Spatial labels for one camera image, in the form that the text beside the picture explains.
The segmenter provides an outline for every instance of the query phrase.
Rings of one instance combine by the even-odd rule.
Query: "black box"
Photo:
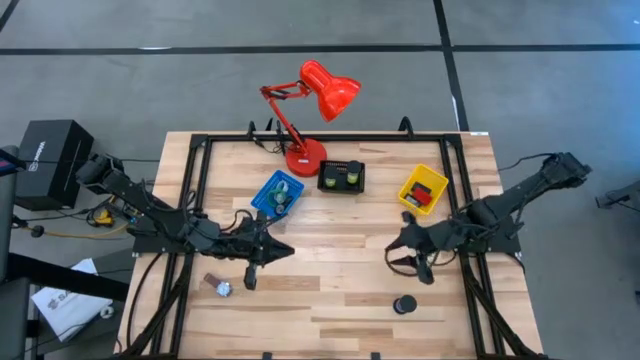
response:
[[[28,210],[59,210],[75,206],[80,185],[75,172],[93,145],[73,120],[31,121],[20,144],[26,171],[18,173],[16,204]]]

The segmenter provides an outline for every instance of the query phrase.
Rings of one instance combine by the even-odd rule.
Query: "gray floor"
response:
[[[640,4],[633,0],[445,0],[444,6],[454,45],[640,42]],[[21,0],[0,33],[1,48],[439,41],[433,4],[419,0]],[[104,150],[158,158],[166,131],[264,123],[271,112],[257,89],[295,80],[310,57],[358,79],[363,91],[330,125],[312,100],[285,104],[300,129],[394,129],[404,115],[418,130],[457,128],[438,52],[5,56],[0,144],[18,143],[29,120],[74,118]],[[597,209],[593,198],[640,178],[640,52],[456,53],[455,60],[470,128],[491,133],[499,165],[532,153],[572,151],[594,169],[583,187],[549,194],[524,214],[527,281],[546,353],[636,358],[639,214]],[[505,172],[504,185],[537,167],[533,160]],[[134,178],[153,178],[155,170],[149,164],[128,168]],[[83,192],[79,206],[97,201]],[[89,231],[74,220],[49,226]],[[65,265],[130,246],[32,239],[22,232],[12,239],[15,252]],[[51,358],[105,355],[111,345],[103,339]]]

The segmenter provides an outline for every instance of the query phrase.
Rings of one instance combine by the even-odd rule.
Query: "wooden tabletop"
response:
[[[192,133],[167,134],[154,194],[176,206]],[[502,191],[489,136],[461,134],[475,197]],[[317,178],[300,179],[302,197],[287,218],[269,228],[278,240],[293,246],[294,255],[258,270],[258,288],[242,285],[245,261],[216,260],[196,255],[189,286],[180,358],[475,358],[460,265],[434,268],[435,283],[393,274],[384,264],[383,249],[403,226],[405,210],[396,194],[419,163],[443,173],[437,143],[326,142],[332,160],[366,164],[365,192],[358,196],[326,194]],[[452,165],[463,204],[455,158]],[[252,142],[213,145],[204,208],[222,226],[236,209],[249,209],[251,199],[276,170],[287,171],[282,155],[270,154]],[[450,205],[443,196],[427,225],[445,219]],[[443,253],[447,259],[451,253]],[[125,314],[143,271],[153,258],[141,256],[135,266]],[[147,324],[158,306],[166,255],[155,264],[136,305],[133,334]],[[487,256],[496,303],[513,329],[533,350],[542,351],[522,269],[501,254]],[[229,298],[216,295],[204,282],[206,273],[228,280]],[[395,298],[411,294],[415,312],[395,314]],[[483,311],[485,343],[490,345]],[[170,342],[173,312],[167,317],[163,351]],[[127,316],[119,339],[124,343]]]

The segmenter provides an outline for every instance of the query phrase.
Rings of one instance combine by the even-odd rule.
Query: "blue basket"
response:
[[[269,204],[269,200],[267,197],[271,190],[275,189],[275,187],[280,183],[280,181],[286,181],[287,185],[289,185],[289,190],[287,190],[287,195],[292,196],[293,200],[287,205],[284,209],[284,214],[289,212],[289,209],[293,206],[293,204],[298,200],[300,195],[302,194],[302,190],[304,189],[304,184],[300,181],[294,179],[293,177],[287,175],[285,172],[281,170],[276,170],[275,173],[271,176],[269,181],[260,189],[258,195],[251,200],[251,206],[258,210],[264,211],[268,217],[273,218],[277,217],[275,208]]]

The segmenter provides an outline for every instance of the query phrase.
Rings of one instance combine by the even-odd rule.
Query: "yellow basket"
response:
[[[404,199],[405,195],[407,195],[408,193],[411,193],[411,188],[413,187],[413,184],[416,182],[419,182],[422,185],[431,189],[432,200],[426,206],[417,207]],[[436,203],[440,199],[440,196],[444,192],[444,189],[447,188],[448,184],[449,184],[449,179],[438,174],[437,172],[435,172],[434,170],[432,170],[426,165],[418,164],[418,166],[416,166],[416,168],[413,169],[411,176],[409,176],[409,180],[407,180],[407,182],[404,183],[404,186],[398,193],[398,199],[400,200],[401,203],[403,203],[409,209],[417,211],[418,214],[429,215],[429,213],[431,213],[433,208],[436,206]]]

